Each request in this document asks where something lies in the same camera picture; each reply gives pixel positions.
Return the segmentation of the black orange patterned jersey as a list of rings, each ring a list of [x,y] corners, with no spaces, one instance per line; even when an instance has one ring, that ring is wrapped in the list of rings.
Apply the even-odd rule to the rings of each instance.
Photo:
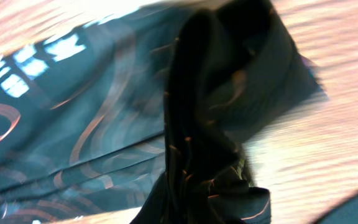
[[[0,223],[270,223],[242,145],[320,89],[270,1],[147,6],[0,55]]]

